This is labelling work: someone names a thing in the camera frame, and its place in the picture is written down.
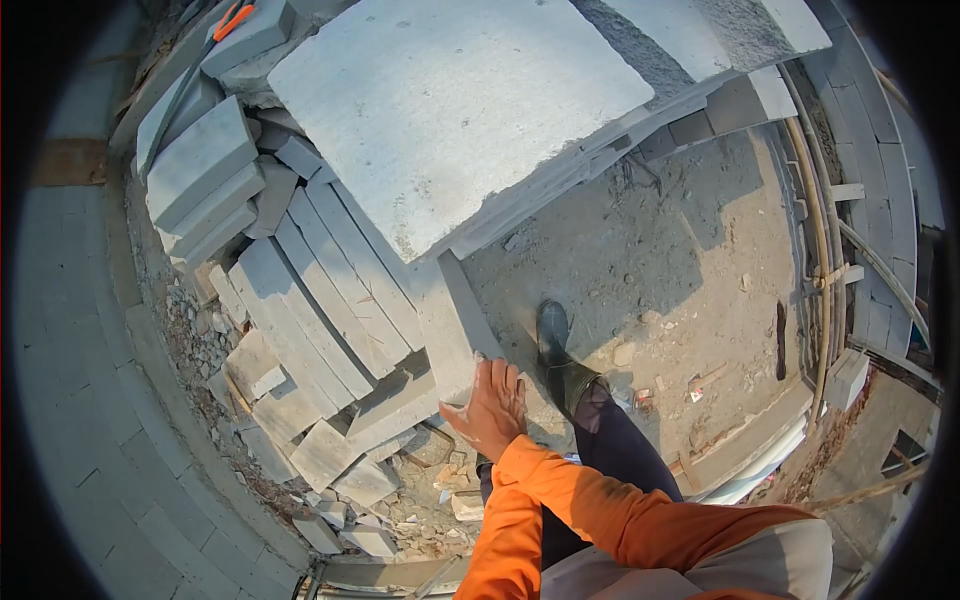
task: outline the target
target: boot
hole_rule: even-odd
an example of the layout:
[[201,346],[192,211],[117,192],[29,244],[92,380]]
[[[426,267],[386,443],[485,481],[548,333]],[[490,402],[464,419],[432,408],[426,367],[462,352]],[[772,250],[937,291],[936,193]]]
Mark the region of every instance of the boot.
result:
[[560,303],[547,300],[541,304],[537,311],[540,381],[554,406],[572,423],[580,396],[590,385],[598,383],[609,390],[610,384],[603,375],[581,365],[566,353],[566,339],[569,336],[569,321]]

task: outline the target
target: stone slab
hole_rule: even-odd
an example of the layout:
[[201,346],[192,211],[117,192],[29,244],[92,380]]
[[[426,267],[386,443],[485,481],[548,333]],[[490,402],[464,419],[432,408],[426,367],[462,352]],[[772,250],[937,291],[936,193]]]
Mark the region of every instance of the stone slab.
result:
[[205,235],[183,260],[187,269],[196,269],[227,245],[243,228],[256,220],[256,206],[247,200]]
[[[259,0],[250,16],[213,46],[200,68],[210,77],[219,77],[244,60],[282,44],[290,36],[295,15],[286,0]],[[214,29],[216,25],[207,35],[213,36]]]
[[399,489],[396,474],[386,463],[375,463],[366,456],[330,485],[336,493],[370,507]]
[[340,535],[371,556],[392,557],[399,551],[390,534],[379,527],[350,525]]
[[233,289],[233,284],[230,283],[230,279],[224,272],[224,268],[219,264],[210,267],[210,283],[213,285],[213,288],[217,290],[220,303],[226,308],[233,322],[243,326],[250,318],[247,307],[244,306],[243,301],[240,300],[240,296],[237,295],[237,291]]
[[414,304],[437,398],[466,404],[476,364],[473,353],[482,352],[493,360],[503,356],[503,350],[452,252],[419,263],[412,270],[411,283],[417,290]]
[[274,156],[305,180],[309,180],[322,168],[329,171],[329,166],[325,166],[326,161],[313,144],[298,135],[288,137],[287,142],[276,151]]
[[[170,107],[170,102],[174,99],[177,88],[183,81],[186,72],[180,74],[177,80],[160,96],[153,108],[140,121],[140,126],[136,129],[136,172],[143,170],[143,162],[150,150],[150,145],[156,137],[156,129],[160,125],[163,113]],[[160,145],[156,151],[163,152],[163,149],[170,145],[170,142],[186,131],[186,128],[193,125],[197,119],[204,116],[209,110],[217,106],[224,100],[224,90],[220,88],[213,80],[209,79],[200,70],[194,72],[190,78],[190,83],[183,91],[180,97],[180,104],[174,111],[174,116],[167,126],[167,131],[160,138]]]
[[[257,243],[269,244],[267,240],[254,242],[254,244]],[[327,418],[336,414],[338,412],[336,405],[330,400],[324,388],[314,379],[314,371],[308,368],[307,363],[304,362],[304,359],[310,359],[311,365],[316,363],[318,359],[313,358],[316,350],[308,346],[309,342],[303,336],[296,322],[290,317],[289,311],[282,305],[277,304],[276,300],[279,299],[271,300],[265,296],[261,298],[261,295],[254,291],[243,261],[238,261],[237,264],[233,265],[229,271],[229,277],[240,299],[247,306],[247,310],[250,311],[253,322],[263,333],[264,339],[267,340],[277,358],[286,367],[293,382],[296,383],[292,386],[292,389],[303,389],[301,393],[310,398],[313,411],[321,417]],[[264,429],[268,433],[271,431],[270,427],[266,425],[264,425]]]
[[333,187],[328,183],[311,180],[306,186],[306,195],[337,247],[367,289],[367,294],[373,296],[410,349],[423,348],[414,307],[400,292],[363,233],[350,219]]
[[[485,33],[491,23],[496,40]],[[369,81],[372,60],[382,64],[376,86],[390,94],[354,84]],[[502,207],[497,194],[653,98],[563,2],[366,0],[307,39],[268,81],[406,262],[441,252]],[[503,93],[514,100],[491,110],[489,98]]]
[[343,433],[325,420],[319,420],[290,455],[290,462],[310,487],[319,492],[333,483],[359,455]]
[[253,453],[253,458],[263,471],[265,477],[274,483],[283,483],[298,477],[300,473],[294,468],[282,450],[276,446],[261,427],[251,427],[240,432],[244,444]]
[[438,411],[438,400],[430,371],[407,375],[407,380],[400,385],[385,380],[357,402],[357,414],[347,432],[349,442],[363,452],[384,444],[434,415]]
[[273,235],[280,218],[287,211],[290,199],[297,187],[298,176],[279,164],[261,164],[264,187],[253,197],[256,204],[256,221],[244,229],[247,237],[254,240]]
[[169,232],[157,230],[164,251],[170,256],[186,257],[234,211],[258,195],[265,184],[264,173],[256,162],[248,163],[210,192]]
[[[300,199],[298,204],[303,203],[304,206],[296,207],[294,209],[295,212],[300,208],[312,211],[302,188],[298,189],[297,195]],[[316,227],[322,228],[323,225],[319,223],[319,218],[316,217],[315,214],[313,217],[313,221],[315,221],[316,224],[308,223],[308,227],[315,225]],[[307,291],[309,291],[313,300],[320,306],[321,310],[323,310],[330,319],[330,322],[340,335],[343,336],[344,340],[357,355],[357,358],[367,367],[370,373],[374,377],[380,378],[392,371],[394,369],[394,362],[398,362],[401,358],[396,357],[395,361],[387,358],[384,350],[381,349],[383,345],[383,342],[380,341],[381,338],[376,337],[373,333],[368,333],[368,329],[364,327],[361,320],[350,310],[350,306],[337,291],[333,281],[331,281],[329,275],[324,270],[324,266],[321,265],[312,251],[310,251],[310,248],[301,235],[300,229],[294,224],[289,215],[285,214],[283,216],[280,227],[276,231],[276,240],[283,248],[287,258],[290,259],[290,264],[297,272],[297,275],[300,276],[300,280],[303,281],[303,285]],[[377,325],[376,323],[369,323],[368,328],[369,330],[374,330]],[[394,333],[394,337],[398,338],[398,334],[396,334],[393,327],[389,323],[386,323],[386,325],[390,328],[390,331]],[[382,337],[384,340],[391,341],[389,337]],[[399,353],[406,353],[405,344],[402,344]]]
[[263,427],[274,444],[283,445],[323,417],[324,410],[317,404],[293,381],[286,381],[254,404],[253,420]]
[[147,175],[147,208],[171,230],[221,183],[256,158],[247,119],[230,96],[157,155]]
[[321,554],[340,554],[344,546],[337,540],[330,526],[316,515],[293,515],[294,527],[297,528],[310,545]]

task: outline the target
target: human hand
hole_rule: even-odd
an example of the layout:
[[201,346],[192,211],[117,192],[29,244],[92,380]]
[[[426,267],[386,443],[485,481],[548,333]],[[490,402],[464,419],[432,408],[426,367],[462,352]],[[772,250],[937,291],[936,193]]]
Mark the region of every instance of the human hand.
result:
[[477,452],[495,463],[516,436],[527,432],[526,387],[516,365],[476,352],[473,390],[466,406],[440,403],[440,414]]

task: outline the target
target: orange sleeve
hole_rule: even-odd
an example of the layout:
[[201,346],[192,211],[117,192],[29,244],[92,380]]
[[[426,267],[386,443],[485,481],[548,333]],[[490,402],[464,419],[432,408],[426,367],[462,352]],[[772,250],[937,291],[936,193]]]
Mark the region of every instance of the orange sleeve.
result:
[[540,598],[540,504],[494,466],[493,493],[454,598]]
[[582,539],[618,564],[637,568],[684,573],[766,527],[815,518],[786,506],[675,503],[659,490],[644,493],[596,469],[569,463],[527,436],[510,444],[497,467],[501,477],[519,482]]

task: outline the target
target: wooden plank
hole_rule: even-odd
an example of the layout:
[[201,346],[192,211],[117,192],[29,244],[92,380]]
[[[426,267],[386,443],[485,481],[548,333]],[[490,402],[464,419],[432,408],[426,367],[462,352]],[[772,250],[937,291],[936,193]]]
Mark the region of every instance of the wooden plank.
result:
[[40,148],[31,186],[100,185],[107,182],[106,170],[105,139],[48,139]]

